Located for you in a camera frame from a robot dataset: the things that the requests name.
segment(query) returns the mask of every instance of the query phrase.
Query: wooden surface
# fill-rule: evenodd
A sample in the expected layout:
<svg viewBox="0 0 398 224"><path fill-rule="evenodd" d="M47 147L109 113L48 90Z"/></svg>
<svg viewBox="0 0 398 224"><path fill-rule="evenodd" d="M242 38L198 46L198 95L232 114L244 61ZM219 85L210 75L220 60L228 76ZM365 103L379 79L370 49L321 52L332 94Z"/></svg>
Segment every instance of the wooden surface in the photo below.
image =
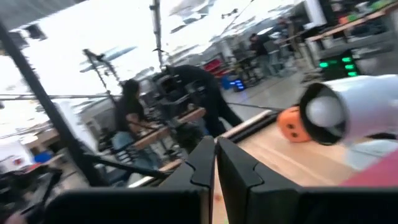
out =
<svg viewBox="0 0 398 224"><path fill-rule="evenodd" d="M255 120L256 118L253 118L247 122L254 123ZM236 132L241 128L242 126L238 126L231 131ZM321 146L315 142L290 143L283 137L276 124L271 124L246 138L238 146L274 171L303 186L338 185L355 173L344 163L343 146ZM216 166L213 223L227 221Z"/></svg>
<svg viewBox="0 0 398 224"><path fill-rule="evenodd" d="M187 122L187 121L196 121L203 117L206 113L206 110L204 108L199 108L192 113L187 114L186 116L182 117L179 119L181 123ZM137 149L143 149L147 147L148 145L156 142L157 140L164 138L169 135L169 129L168 128L161 128L160 130L150 134L149 136L142 138L138 140L136 143L134 143L135 147Z"/></svg>
<svg viewBox="0 0 398 224"><path fill-rule="evenodd" d="M203 117L206 113L206 110L204 108L199 108L192 113L182 117L179 119L180 122L187 122L187 121L195 121ZM169 134L169 129L168 128L161 128L160 130L152 133L151 135L138 140L134 145L138 149L143 149L146 146L152 144L156 140L160 138L164 138ZM37 140L29 142L25 144L29 149L32 149L33 147L40 147L40 145L45 144L46 142L50 142L53 140L58 140L59 135L57 130L55 129L49 129L47 131L44 131L40 134L37 135Z"/></svg>
<svg viewBox="0 0 398 224"><path fill-rule="evenodd" d="M397 8L398 8L398 2L392 3L389 6L386 6L386 7L382 8L382 9L372 13L372 14L369 14L367 16L359 18L359 19L357 19L357 20L355 20L353 22L349 22L349 23L346 23L346 24L343 24L343 25L338 25L335 28L333 28L332 30L324 32L324 33L322 33L320 35L309 37L308 40L309 41L320 40L320 39L322 39L324 37L327 37L327 36L330 36L332 34L335 34L335 33L344 31L346 29L352 28L354 26L360 25L360 24L362 24L362 23L364 23L366 21L369 21L371 19L375 19L375 18L378 18L378 17L381 17L381 16L385 16L386 14L396 10Z"/></svg>

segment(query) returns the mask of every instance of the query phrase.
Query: orange object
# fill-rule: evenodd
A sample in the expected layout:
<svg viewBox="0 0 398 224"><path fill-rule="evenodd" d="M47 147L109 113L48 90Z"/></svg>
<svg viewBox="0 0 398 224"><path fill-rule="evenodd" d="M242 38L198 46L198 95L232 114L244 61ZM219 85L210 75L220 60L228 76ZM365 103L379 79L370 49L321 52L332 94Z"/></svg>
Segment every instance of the orange object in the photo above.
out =
<svg viewBox="0 0 398 224"><path fill-rule="evenodd" d="M340 24L346 24L346 23L349 22L349 20L348 20L348 18L346 16L339 18L338 21L339 21Z"/></svg>
<svg viewBox="0 0 398 224"><path fill-rule="evenodd" d="M277 124L282 134L291 142L306 142L311 140L301 122L298 106L281 112L278 116Z"/></svg>

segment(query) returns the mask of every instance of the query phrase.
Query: red object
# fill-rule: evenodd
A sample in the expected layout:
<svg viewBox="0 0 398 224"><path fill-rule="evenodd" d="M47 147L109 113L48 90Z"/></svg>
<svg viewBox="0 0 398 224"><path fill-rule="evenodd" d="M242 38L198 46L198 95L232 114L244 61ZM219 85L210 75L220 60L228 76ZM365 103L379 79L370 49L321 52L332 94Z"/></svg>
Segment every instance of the red object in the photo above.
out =
<svg viewBox="0 0 398 224"><path fill-rule="evenodd" d="M27 171L30 172L30 171L32 171L32 170L35 170L35 169L39 168L40 166L41 166L40 163L33 164L33 165L31 165L31 166L28 168Z"/></svg>
<svg viewBox="0 0 398 224"><path fill-rule="evenodd" d="M339 21L340 24L346 24L346 23L349 22L348 18L346 16L339 18L338 21Z"/></svg>
<svg viewBox="0 0 398 224"><path fill-rule="evenodd" d="M19 166L19 165L21 165L23 163L23 161L24 160L22 158L18 158L18 159L14 159L13 163L16 166Z"/></svg>
<svg viewBox="0 0 398 224"><path fill-rule="evenodd" d="M398 186L398 151L343 182L347 187L392 187Z"/></svg>
<svg viewBox="0 0 398 224"><path fill-rule="evenodd" d="M223 68L223 61L220 58L209 61L203 66L203 69L212 73L216 78L221 78L228 72L227 68Z"/></svg>

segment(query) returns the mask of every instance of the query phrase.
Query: white cylindrical object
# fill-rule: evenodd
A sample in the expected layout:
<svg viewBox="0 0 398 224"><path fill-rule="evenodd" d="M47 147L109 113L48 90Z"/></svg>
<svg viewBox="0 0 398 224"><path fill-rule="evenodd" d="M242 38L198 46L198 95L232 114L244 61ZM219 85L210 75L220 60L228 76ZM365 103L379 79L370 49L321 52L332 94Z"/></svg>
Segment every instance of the white cylindrical object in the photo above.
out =
<svg viewBox="0 0 398 224"><path fill-rule="evenodd" d="M329 128L343 121L343 110L339 101L330 96L313 99L306 110L309 120L319 127Z"/></svg>
<svg viewBox="0 0 398 224"><path fill-rule="evenodd" d="M398 75L358 76L325 82L339 99L346 120L342 140L382 133L394 125Z"/></svg>
<svg viewBox="0 0 398 224"><path fill-rule="evenodd" d="M397 86L398 75L312 83L299 103L304 128L314 141L324 145L396 130Z"/></svg>

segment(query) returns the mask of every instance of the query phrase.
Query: black shirt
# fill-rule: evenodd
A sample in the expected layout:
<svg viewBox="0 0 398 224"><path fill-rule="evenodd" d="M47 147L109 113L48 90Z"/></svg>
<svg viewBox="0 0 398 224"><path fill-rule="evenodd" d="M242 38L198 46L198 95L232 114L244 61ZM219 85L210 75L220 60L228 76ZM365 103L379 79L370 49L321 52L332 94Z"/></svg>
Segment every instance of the black shirt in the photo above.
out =
<svg viewBox="0 0 398 224"><path fill-rule="evenodd" d="M215 80L215 76L212 73L193 65L176 66L173 72L180 75L182 85L184 86L195 81L208 86Z"/></svg>
<svg viewBox="0 0 398 224"><path fill-rule="evenodd" d="M271 38L269 38L269 36L266 34L259 35L259 38L257 39L257 41L255 41L254 43L251 44L250 49L256 51L257 56L267 55L268 51L264 47L264 44L270 40L271 40Z"/></svg>
<svg viewBox="0 0 398 224"><path fill-rule="evenodd" d="M116 103L115 122L117 131L131 132L129 122L126 119L128 114L137 114L139 121L147 121L144 113L144 107L140 104L138 99L127 99L120 97Z"/></svg>

